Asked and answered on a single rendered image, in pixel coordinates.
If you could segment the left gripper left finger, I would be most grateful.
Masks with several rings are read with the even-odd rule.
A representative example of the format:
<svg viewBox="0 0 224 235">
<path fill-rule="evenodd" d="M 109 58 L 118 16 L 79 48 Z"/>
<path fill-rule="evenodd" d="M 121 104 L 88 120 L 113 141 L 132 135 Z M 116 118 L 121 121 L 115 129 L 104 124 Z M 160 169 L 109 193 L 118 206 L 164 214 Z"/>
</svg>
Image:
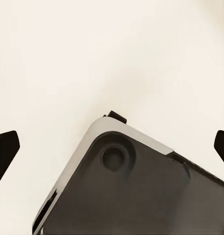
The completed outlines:
<svg viewBox="0 0 224 235">
<path fill-rule="evenodd" d="M 20 149 L 16 130 L 0 134 L 0 180 Z"/>
</svg>

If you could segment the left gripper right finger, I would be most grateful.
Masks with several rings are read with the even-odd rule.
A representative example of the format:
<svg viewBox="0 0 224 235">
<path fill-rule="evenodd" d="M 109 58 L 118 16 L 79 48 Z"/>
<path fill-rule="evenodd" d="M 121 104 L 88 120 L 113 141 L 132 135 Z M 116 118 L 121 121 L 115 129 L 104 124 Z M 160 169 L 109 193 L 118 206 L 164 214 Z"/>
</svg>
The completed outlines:
<svg viewBox="0 0 224 235">
<path fill-rule="evenodd" d="M 224 131 L 218 130 L 214 142 L 214 148 L 224 161 Z"/>
</svg>

